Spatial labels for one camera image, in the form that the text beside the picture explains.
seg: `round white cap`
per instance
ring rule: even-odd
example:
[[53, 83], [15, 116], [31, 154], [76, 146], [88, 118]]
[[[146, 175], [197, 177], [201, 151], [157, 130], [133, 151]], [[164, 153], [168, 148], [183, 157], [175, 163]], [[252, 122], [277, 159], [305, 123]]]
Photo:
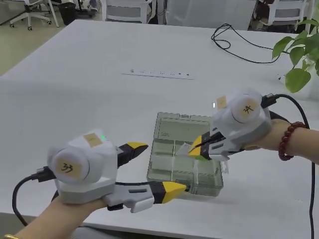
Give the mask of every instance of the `round white cap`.
[[68, 147], [52, 157], [50, 168], [59, 181], [77, 184], [89, 174], [90, 163], [84, 152]]
[[260, 104], [249, 95], [243, 95], [231, 104], [233, 117], [240, 123], [248, 123], [257, 118], [260, 108]]

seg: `black cable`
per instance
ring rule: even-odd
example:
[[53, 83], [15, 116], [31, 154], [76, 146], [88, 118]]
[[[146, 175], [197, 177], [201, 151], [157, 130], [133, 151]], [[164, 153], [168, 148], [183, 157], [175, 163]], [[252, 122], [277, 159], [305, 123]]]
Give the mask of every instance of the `black cable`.
[[18, 191], [20, 189], [20, 187], [28, 182], [28, 181], [31, 181], [31, 180], [34, 180], [35, 177], [34, 176], [28, 176], [28, 177], [25, 177], [24, 179], [22, 179], [20, 182], [18, 182], [18, 184], [16, 185], [16, 187], [14, 188], [13, 190], [13, 194], [12, 194], [12, 209], [13, 209], [13, 212], [14, 214], [18, 217], [18, 219], [20, 220], [20, 222], [26, 227], [28, 226], [28, 223], [24, 220], [24, 218], [22, 217], [21, 213], [19, 212], [19, 210], [17, 209], [16, 207], [16, 198], [17, 198], [17, 195], [18, 195]]
[[19, 191], [20, 187], [28, 181], [38, 180], [38, 182], [41, 183], [41, 182], [46, 182], [46, 181], [49, 181], [49, 180], [52, 180], [55, 178], [56, 178], [55, 175], [49, 169], [49, 167], [45, 166], [43, 168], [38, 169], [36, 173], [34, 173], [28, 177], [25, 177], [20, 182], [18, 182], [18, 184], [15, 186], [13, 193], [12, 193], [12, 209], [13, 209], [14, 214], [18, 217], [20, 222], [25, 227], [28, 226], [28, 223], [25, 221], [25, 219], [23, 218], [23, 216], [21, 215], [21, 213], [19, 212], [19, 210], [16, 206], [17, 195], [18, 195], [18, 191]]
[[[297, 106], [298, 110], [301, 113], [301, 116], [304, 120], [306, 128], [310, 129], [309, 122], [307, 120], [306, 114], [300, 104], [291, 96], [285, 94], [277, 94], [275, 98], [286, 98], [293, 102], [295, 106]], [[315, 163], [311, 163], [311, 195], [310, 195], [310, 205], [309, 205], [309, 218], [310, 218], [310, 229], [311, 229], [311, 239], [315, 239], [315, 228], [314, 228], [314, 217], [313, 217], [313, 210], [314, 210], [314, 202], [315, 202], [315, 184], [316, 184], [316, 165]]]
[[[248, 61], [248, 62], [251, 62], [251, 63], [271, 64], [271, 63], [274, 63], [275, 61], [277, 61], [277, 60], [279, 59], [280, 55], [279, 55], [276, 59], [274, 59], [274, 60], [272, 60], [272, 61], [269, 61], [269, 62], [258, 62], [258, 61], [253, 61], [253, 60], [246, 59], [246, 58], [244, 58], [244, 57], [242, 57], [242, 56], [236, 55], [235, 53], [232, 53], [232, 52], [228, 51], [228, 49], [231, 47], [231, 43], [230, 43], [229, 41], [227, 41], [227, 40], [224, 40], [224, 39], [216, 39], [216, 37], [218, 37], [219, 35], [221, 35], [222, 33], [224, 33], [225, 31], [227, 31], [227, 30], [229, 30], [229, 29], [232, 29], [238, 36], [240, 36], [242, 39], [244, 39], [246, 42], [248, 42], [249, 44], [251, 44], [251, 45], [253, 45], [253, 46], [257, 46], [257, 47], [263, 48], [263, 49], [273, 50], [273, 48], [269, 48], [269, 47], [265, 47], [265, 46], [260, 46], [260, 45], [257, 45], [257, 44], [254, 44], [254, 43], [250, 42], [249, 40], [247, 40], [246, 38], [244, 38], [242, 35], [240, 35], [240, 34], [232, 27], [232, 25], [230, 25], [230, 24], [228, 24], [228, 23], [224, 23], [224, 24], [222, 24], [220, 27], [218, 27], [218, 28], [214, 31], [213, 35], [211, 36], [212, 41], [216, 44], [216, 46], [217, 46], [218, 48], [222, 49], [223, 51], [226, 51], [227, 53], [229, 53], [229, 54], [231, 54], [231, 55], [233, 55], [233, 56], [235, 56], [235, 57], [237, 57], [237, 58], [239, 58], [239, 59], [242, 59], [242, 60], [245, 60], [245, 61]], [[221, 45], [219, 44], [219, 42], [227, 43], [228, 46], [223, 47], [223, 46], [221, 46]]]

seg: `handwritten label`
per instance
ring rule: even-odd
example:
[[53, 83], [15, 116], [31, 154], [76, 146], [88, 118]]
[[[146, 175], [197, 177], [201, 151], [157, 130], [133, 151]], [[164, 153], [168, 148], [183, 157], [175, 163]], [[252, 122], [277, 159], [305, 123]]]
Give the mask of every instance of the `handwritten label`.
[[78, 179], [81, 176], [82, 165], [79, 163], [71, 162], [64, 158], [58, 158], [55, 170], [58, 173], [62, 173], [69, 177]]
[[247, 119], [250, 114], [255, 111], [255, 109], [257, 108], [258, 103], [256, 101], [254, 101], [253, 99], [248, 99], [245, 104], [244, 107], [242, 107], [239, 111], [239, 114]]
[[222, 97], [219, 97], [217, 99], [217, 109], [223, 109], [223, 108], [226, 108], [227, 107], [227, 100], [226, 100], [226, 96], [222, 96]]
[[91, 148], [102, 144], [102, 141], [95, 133], [90, 133], [84, 136], [85, 140], [89, 143]]

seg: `plastic storage box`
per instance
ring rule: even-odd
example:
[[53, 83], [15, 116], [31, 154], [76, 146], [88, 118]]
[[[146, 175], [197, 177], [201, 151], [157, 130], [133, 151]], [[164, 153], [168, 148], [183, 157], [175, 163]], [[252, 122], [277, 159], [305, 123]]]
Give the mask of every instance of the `plastic storage box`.
[[189, 192], [217, 197], [223, 188], [219, 161], [198, 161], [176, 153], [184, 143], [192, 142], [210, 129], [210, 117], [158, 113], [148, 180], [185, 184]]

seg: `floor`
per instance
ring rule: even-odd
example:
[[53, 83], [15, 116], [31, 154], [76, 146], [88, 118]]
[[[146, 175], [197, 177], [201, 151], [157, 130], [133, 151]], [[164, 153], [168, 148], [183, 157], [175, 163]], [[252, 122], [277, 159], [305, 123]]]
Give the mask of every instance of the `floor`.
[[[10, 3], [10, 8], [23, 9], [23, 4], [13, 2]], [[15, 28], [10, 28], [9, 23], [0, 26], [0, 76], [63, 29], [64, 24], [61, 15], [58, 11], [56, 15], [60, 24], [59, 28], [56, 27], [52, 17], [50, 17], [52, 25], [47, 25], [45, 21], [40, 19], [32, 18], [33, 31], [27, 30], [26, 20], [15, 23]], [[101, 20], [101, 18], [102, 15], [98, 13], [92, 20]]]

